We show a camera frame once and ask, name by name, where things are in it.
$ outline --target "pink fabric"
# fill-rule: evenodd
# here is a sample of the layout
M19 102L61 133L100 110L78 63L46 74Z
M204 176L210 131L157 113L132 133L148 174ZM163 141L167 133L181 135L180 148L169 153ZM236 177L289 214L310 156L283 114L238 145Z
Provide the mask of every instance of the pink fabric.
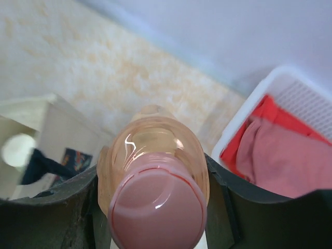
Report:
M332 189L332 146L251 116L237 154L237 168L250 182L296 198Z

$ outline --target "white plastic basket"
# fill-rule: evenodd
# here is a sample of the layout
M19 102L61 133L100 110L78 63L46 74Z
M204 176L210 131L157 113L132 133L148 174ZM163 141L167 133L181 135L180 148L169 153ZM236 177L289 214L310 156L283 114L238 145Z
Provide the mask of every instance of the white plastic basket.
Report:
M265 94L273 96L280 107L332 140L332 97L296 69L281 66L258 84L226 126L212 150L212 158L216 162L220 163L220 153Z

